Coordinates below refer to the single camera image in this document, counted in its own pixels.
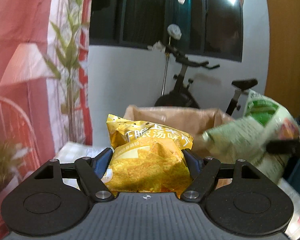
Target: bike handlebar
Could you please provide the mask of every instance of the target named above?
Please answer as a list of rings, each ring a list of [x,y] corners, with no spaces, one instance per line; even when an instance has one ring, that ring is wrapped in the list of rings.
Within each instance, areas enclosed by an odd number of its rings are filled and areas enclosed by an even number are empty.
[[[183,53],[182,51],[178,50],[175,47],[172,47],[170,45],[165,45],[166,49],[165,52],[166,53],[171,53],[174,55],[174,57],[176,58],[176,62],[187,65],[189,67],[204,67],[206,69],[215,69],[215,68],[219,68],[220,65],[214,65],[214,66],[208,66],[209,62],[208,61],[203,61],[203,62],[196,62],[196,61],[191,61],[186,57],[186,54]]]

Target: pink curtain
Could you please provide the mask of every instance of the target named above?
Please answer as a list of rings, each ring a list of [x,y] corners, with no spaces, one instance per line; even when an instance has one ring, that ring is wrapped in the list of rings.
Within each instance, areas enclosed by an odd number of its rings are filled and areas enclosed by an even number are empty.
[[[0,206],[67,141],[92,143],[90,6],[91,0],[0,0]],[[6,233],[0,216],[0,239]]]

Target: lamp shade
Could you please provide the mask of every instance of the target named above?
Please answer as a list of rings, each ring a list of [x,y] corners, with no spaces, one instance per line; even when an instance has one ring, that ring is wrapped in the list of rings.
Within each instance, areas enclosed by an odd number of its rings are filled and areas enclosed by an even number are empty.
[[[38,78],[54,78],[35,43],[21,43],[12,55],[0,86],[13,85]]]

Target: potted plant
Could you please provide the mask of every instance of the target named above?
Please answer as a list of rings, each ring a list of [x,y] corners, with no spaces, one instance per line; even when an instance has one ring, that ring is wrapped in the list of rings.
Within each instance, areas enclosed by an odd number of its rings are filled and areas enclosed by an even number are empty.
[[[18,168],[23,157],[29,152],[22,144],[0,142],[0,207],[2,200],[19,184],[22,178]]]

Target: metal pole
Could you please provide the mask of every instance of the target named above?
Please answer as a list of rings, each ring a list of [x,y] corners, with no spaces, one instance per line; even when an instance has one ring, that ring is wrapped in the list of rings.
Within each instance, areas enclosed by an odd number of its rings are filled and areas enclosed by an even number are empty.
[[[166,79],[167,79],[167,72],[168,72],[168,64],[169,64],[169,58],[170,58],[170,53],[167,53],[166,56],[166,65],[164,67],[164,75],[163,75],[163,84],[162,84],[162,92],[161,92],[161,96],[164,95],[164,88],[166,86]]]

